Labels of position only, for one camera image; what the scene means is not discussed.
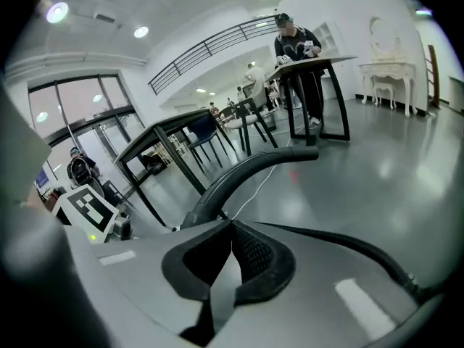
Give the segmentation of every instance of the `ceiling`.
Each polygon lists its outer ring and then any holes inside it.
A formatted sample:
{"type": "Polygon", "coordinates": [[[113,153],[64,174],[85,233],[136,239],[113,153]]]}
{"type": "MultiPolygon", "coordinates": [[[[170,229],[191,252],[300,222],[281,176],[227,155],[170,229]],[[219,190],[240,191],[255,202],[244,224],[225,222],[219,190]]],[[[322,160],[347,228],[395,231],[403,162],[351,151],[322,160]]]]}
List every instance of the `ceiling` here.
{"type": "Polygon", "coordinates": [[[151,50],[193,17],[222,6],[239,4],[250,12],[277,7],[279,0],[42,0],[11,53],[9,63],[64,52],[97,52],[146,59],[151,50]],[[44,13],[54,2],[65,1],[70,13],[52,25],[44,13]],[[96,9],[108,12],[114,23],[94,19],[96,9]],[[133,37],[140,26],[149,27],[142,39],[133,37]]]}
{"type": "Polygon", "coordinates": [[[264,46],[237,56],[211,69],[176,92],[166,103],[177,105],[214,101],[215,98],[209,95],[210,92],[220,95],[224,91],[250,83],[245,79],[245,74],[248,71],[247,66],[251,61],[256,61],[256,66],[260,66],[267,73],[274,69],[275,61],[271,56],[270,49],[268,46],[264,46]],[[204,89],[207,92],[199,93],[196,91],[198,88],[204,89]]]}

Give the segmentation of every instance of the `blue chair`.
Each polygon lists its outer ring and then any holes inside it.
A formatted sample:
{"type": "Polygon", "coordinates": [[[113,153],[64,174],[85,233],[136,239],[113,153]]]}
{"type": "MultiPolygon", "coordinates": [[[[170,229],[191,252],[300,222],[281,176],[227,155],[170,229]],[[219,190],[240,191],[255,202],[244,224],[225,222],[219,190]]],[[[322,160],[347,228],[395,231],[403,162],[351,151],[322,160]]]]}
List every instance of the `blue chair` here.
{"type": "Polygon", "coordinates": [[[209,143],[212,149],[212,152],[216,156],[216,160],[219,163],[219,166],[223,167],[221,164],[218,154],[216,153],[216,150],[214,146],[211,143],[211,140],[216,136],[217,139],[219,139],[219,143],[222,146],[225,154],[227,155],[227,151],[224,148],[223,142],[220,140],[219,135],[218,135],[218,130],[216,129],[216,123],[215,120],[212,118],[212,115],[204,116],[198,120],[193,121],[191,124],[188,125],[188,129],[195,134],[196,136],[196,141],[192,141],[189,145],[188,148],[191,150],[194,159],[196,160],[196,163],[204,173],[202,166],[199,164],[199,161],[203,163],[202,159],[198,155],[198,153],[195,151],[195,147],[200,147],[204,153],[204,155],[207,157],[207,159],[211,162],[210,157],[207,155],[206,151],[203,149],[202,144],[209,143]]]}

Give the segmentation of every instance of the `white strip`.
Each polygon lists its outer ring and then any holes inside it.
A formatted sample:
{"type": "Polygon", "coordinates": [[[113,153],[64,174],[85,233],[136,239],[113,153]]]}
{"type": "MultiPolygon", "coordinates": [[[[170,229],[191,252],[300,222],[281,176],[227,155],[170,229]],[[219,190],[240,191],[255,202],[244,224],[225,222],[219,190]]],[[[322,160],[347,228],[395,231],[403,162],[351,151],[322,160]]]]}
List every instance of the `white strip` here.
{"type": "Polygon", "coordinates": [[[102,265],[115,264],[119,262],[124,262],[125,260],[129,260],[135,257],[136,257],[136,253],[133,252],[132,250],[129,250],[128,252],[122,252],[120,254],[110,255],[109,257],[100,258],[100,263],[102,265]]]}
{"type": "Polygon", "coordinates": [[[356,284],[353,278],[338,282],[335,290],[370,341],[380,339],[397,327],[396,323],[356,284]]]}
{"type": "Polygon", "coordinates": [[[103,217],[97,212],[94,207],[90,204],[86,204],[86,208],[88,209],[88,216],[95,220],[98,224],[102,221],[103,217]]]}

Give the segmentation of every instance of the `black metal railing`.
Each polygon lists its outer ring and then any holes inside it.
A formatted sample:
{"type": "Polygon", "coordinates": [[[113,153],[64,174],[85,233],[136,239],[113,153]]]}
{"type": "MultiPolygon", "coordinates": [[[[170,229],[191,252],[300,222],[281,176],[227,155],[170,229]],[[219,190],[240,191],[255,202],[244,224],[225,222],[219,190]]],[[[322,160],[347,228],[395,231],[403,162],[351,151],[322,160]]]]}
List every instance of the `black metal railing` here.
{"type": "Polygon", "coordinates": [[[175,79],[181,77],[184,73],[203,62],[206,58],[241,43],[242,41],[276,32],[277,30],[277,25],[272,15],[250,20],[220,31],[206,40],[203,40],[201,43],[192,46],[189,50],[174,59],[150,80],[149,85],[157,95],[175,79]]]}

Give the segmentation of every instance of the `glossy floor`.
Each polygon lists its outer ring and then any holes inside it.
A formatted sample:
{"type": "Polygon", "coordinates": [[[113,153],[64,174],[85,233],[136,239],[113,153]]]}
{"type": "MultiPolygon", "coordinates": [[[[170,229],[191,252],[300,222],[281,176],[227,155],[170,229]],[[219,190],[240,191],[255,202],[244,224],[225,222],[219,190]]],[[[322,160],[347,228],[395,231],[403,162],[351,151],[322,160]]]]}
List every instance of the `glossy floor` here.
{"type": "MultiPolygon", "coordinates": [[[[464,237],[464,117],[446,107],[436,117],[411,117],[387,107],[346,102],[351,142],[318,142],[320,157],[314,162],[279,165],[238,219],[316,228],[356,236],[394,257],[421,285],[442,280],[456,266],[464,237]]],[[[338,106],[326,102],[326,128],[341,131],[338,106]]],[[[274,132],[279,146],[289,141],[286,112],[275,114],[280,121],[274,132]]],[[[302,117],[295,117],[302,125],[302,117]]],[[[272,149],[250,128],[252,152],[272,149]]],[[[187,163],[208,186],[231,165],[246,158],[238,133],[230,134],[237,154],[220,145],[212,152],[212,163],[201,173],[188,154],[187,163]]],[[[304,145],[303,140],[290,141],[304,145]]],[[[264,170],[245,182],[226,202],[224,211],[234,216],[268,176],[264,170]]],[[[176,166],[150,178],[143,190],[162,218],[179,225],[195,205],[196,193],[176,166]]],[[[140,200],[131,202],[146,218],[136,221],[141,236],[162,232],[140,200]]]]}

